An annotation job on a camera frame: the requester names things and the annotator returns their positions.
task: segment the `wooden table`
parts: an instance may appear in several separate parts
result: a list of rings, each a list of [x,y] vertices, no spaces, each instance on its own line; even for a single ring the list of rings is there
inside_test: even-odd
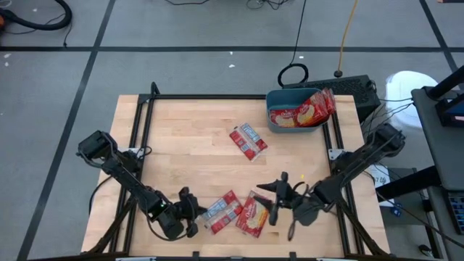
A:
[[[136,102],[137,96],[120,96],[117,103],[110,133],[119,147],[128,146]],[[356,150],[363,145],[363,137],[353,98],[337,96],[336,102],[345,148]],[[249,123],[269,146],[254,162],[228,136],[240,123]],[[330,129],[334,143],[333,128]],[[290,184],[299,181],[314,184],[330,175],[322,128],[313,133],[272,133],[267,127],[264,100],[156,100],[148,145],[153,153],[146,157],[142,182],[162,191],[173,202],[178,201],[177,193],[183,186],[188,186],[204,207],[231,189],[241,202],[245,202],[251,189],[274,199],[272,194],[256,188],[256,184],[272,182],[280,178],[282,171],[289,173]],[[101,172],[99,181],[106,177]],[[360,175],[353,180],[352,188],[360,222],[388,252],[372,180]],[[119,183],[111,180],[96,194],[83,251],[90,249],[113,221],[119,193]],[[244,235],[232,223],[215,236],[199,225],[199,232],[192,239],[165,242],[151,233],[144,215],[137,209],[130,255],[180,257],[199,251],[204,257],[288,257],[289,252],[296,252],[298,257],[343,257],[335,215],[320,212],[308,227],[297,223],[294,239],[288,242],[290,222],[291,211],[281,210],[277,225],[266,223],[258,239]],[[161,233],[157,223],[153,226]],[[348,220],[347,230],[351,251],[356,252]],[[123,247],[124,234],[125,225],[121,228],[118,249]]]

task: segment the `blue bowl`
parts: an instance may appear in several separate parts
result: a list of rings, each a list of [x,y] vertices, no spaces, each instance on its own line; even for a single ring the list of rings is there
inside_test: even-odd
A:
[[[296,109],[316,92],[320,92],[320,90],[316,88],[298,88],[270,91],[268,95],[266,95],[266,109],[268,111],[268,127],[270,131],[274,133],[312,132],[317,130],[322,124],[326,123],[323,122],[314,127],[282,128],[270,120],[269,111],[271,109]]]

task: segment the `table leg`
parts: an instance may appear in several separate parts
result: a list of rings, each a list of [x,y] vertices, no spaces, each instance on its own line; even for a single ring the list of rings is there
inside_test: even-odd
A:
[[[429,186],[440,186],[442,182],[438,176],[435,166],[427,167],[419,172],[413,173],[399,180],[390,182],[386,185],[376,188],[377,193],[386,199],[408,194],[421,189],[427,189]],[[377,197],[379,202],[382,202],[381,197]]]

